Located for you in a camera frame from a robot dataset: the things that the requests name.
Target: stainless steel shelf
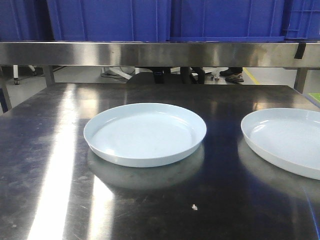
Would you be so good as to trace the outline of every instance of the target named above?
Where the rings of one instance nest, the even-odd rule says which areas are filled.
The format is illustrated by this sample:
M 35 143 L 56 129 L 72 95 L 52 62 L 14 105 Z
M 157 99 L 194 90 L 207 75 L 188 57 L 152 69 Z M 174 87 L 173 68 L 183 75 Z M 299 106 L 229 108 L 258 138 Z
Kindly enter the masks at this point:
M 297 42 L 0 42 L 0 65 L 319 68 L 320 42 L 306 43 L 302 59 L 295 58 L 298 46 Z

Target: white crumb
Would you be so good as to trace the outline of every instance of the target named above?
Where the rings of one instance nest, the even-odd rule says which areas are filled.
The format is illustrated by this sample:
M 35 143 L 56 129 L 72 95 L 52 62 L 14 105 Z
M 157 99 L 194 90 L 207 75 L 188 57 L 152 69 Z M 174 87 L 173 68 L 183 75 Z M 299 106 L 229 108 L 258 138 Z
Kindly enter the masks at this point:
M 197 211 L 197 210 L 198 210 L 198 207 L 197 207 L 195 204 L 193 204 L 193 205 L 192 205 L 192 209 L 195 210 L 195 211 Z

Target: person's foot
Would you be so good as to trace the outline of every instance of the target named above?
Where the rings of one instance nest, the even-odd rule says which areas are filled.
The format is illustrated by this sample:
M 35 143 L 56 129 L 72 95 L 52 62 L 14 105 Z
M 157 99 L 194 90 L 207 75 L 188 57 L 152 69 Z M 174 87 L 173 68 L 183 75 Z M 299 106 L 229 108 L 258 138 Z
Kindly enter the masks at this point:
M 234 83 L 234 84 L 244 82 L 244 79 L 242 78 L 242 73 L 232 74 L 230 76 L 227 76 L 224 80 L 228 83 Z
M 233 74 L 235 74 L 233 71 L 231 71 L 231 69 L 230 68 L 228 68 L 227 70 L 225 70 L 225 71 L 221 71 L 220 72 L 220 76 L 221 77 L 229 77 L 229 76 L 231 76 L 231 75 L 233 75 Z

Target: blue storage bin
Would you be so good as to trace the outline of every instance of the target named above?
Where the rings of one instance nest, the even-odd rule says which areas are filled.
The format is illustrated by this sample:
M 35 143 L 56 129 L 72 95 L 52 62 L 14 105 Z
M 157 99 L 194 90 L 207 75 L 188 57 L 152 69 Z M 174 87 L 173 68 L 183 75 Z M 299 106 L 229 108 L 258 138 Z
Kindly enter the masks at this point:
M 163 42 L 171 0 L 47 0 L 55 40 Z
M 278 42 L 284 0 L 172 0 L 171 41 Z
M 46 0 L 1 0 L 0 41 L 53 40 Z
M 286 39 L 320 40 L 320 0 L 285 0 L 282 27 Z

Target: stainless steel table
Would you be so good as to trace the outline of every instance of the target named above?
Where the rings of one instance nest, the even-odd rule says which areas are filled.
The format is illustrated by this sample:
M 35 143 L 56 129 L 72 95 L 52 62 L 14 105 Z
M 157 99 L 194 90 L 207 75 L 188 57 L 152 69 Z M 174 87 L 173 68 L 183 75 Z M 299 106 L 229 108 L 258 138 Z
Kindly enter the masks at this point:
M 201 148 L 148 169 L 97 158 L 83 137 L 88 120 L 141 102 L 199 114 Z M 0 116 L 0 239 L 318 240 L 320 181 L 243 141 L 241 119 L 273 107 L 319 111 L 279 85 L 56 83 Z

